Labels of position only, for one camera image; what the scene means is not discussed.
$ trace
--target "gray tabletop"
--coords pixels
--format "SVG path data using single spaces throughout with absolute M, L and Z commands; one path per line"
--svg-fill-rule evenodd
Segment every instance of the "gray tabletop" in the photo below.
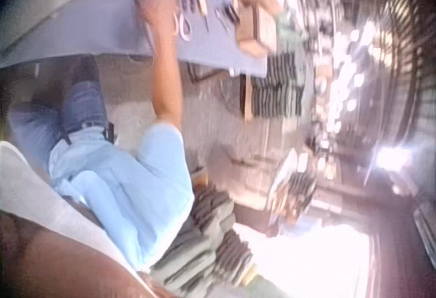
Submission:
M 186 13 L 192 39 L 178 40 L 182 61 L 214 68 L 265 76 L 266 57 L 255 58 L 238 48 L 234 28 L 227 33 L 215 16 L 215 8 L 232 0 L 207 0 L 208 25 L 198 9 Z M 150 47 L 137 16 L 134 0 L 73 0 L 2 53 L 0 68 L 47 57 L 77 54 L 130 54 L 151 56 Z

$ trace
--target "metal grate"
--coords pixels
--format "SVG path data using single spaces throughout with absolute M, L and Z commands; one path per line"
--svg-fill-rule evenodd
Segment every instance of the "metal grate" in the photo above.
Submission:
M 381 142 L 413 152 L 413 180 L 434 191 L 436 10 L 433 0 L 387 0 L 381 9 L 381 63 L 388 69 Z

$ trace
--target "hand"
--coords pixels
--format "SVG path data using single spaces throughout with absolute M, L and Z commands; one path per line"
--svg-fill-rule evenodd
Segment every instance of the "hand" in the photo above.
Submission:
M 174 15 L 178 12 L 178 0 L 139 0 L 138 3 L 142 17 L 158 35 L 174 33 Z

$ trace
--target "screwdriver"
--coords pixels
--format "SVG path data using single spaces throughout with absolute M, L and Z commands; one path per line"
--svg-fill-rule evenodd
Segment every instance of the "screwdriver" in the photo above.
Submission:
M 200 12 L 204 17 L 204 22 L 206 23 L 206 29 L 209 32 L 209 24 L 207 23 L 207 4 L 206 0 L 198 0 L 198 7 Z

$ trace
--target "light blue shirt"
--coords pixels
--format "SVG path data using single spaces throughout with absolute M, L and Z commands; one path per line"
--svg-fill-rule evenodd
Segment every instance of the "light blue shirt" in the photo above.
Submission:
M 104 139 L 103 128 L 69 135 L 50 153 L 54 189 L 90 208 L 136 270 L 149 268 L 168 249 L 193 204 L 181 133 L 158 123 L 136 156 Z

